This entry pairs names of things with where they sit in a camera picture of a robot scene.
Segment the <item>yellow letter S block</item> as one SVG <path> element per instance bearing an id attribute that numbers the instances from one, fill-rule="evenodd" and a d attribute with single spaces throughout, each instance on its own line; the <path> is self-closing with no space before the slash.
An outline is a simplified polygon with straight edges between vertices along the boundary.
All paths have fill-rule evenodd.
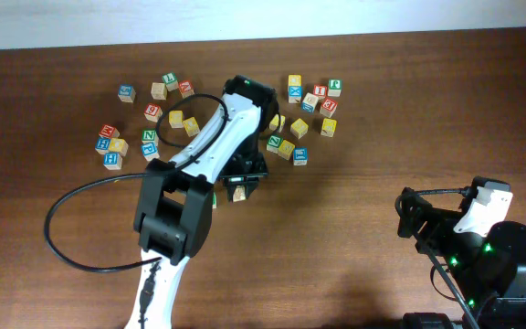
<path id="1" fill-rule="evenodd" d="M 233 202 L 240 202 L 247 199 L 246 188 L 244 186 L 236 186 L 232 195 Z"/>

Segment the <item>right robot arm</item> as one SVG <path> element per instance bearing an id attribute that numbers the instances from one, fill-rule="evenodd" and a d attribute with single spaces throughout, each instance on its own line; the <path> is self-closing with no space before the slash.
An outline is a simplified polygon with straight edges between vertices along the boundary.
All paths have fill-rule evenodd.
<path id="1" fill-rule="evenodd" d="M 476 176 L 457 189 L 458 210 L 434 207 L 434 190 L 403 189 L 394 202 L 397 234 L 413 238 L 464 314 L 407 313 L 404 328 L 526 328 L 526 225 L 508 221 L 510 184 Z"/>

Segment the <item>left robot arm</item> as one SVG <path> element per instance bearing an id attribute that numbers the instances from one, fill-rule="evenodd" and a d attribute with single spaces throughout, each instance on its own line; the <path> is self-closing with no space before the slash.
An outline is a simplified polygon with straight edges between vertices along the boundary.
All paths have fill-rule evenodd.
<path id="1" fill-rule="evenodd" d="M 184 268 L 211 228 L 216 182 L 229 196 L 250 196 L 268 175 L 258 141 L 279 113 L 277 97 L 273 88 L 235 76 L 193 141 L 169 161 L 146 166 L 133 222 L 143 265 L 127 327 L 171 327 Z"/>

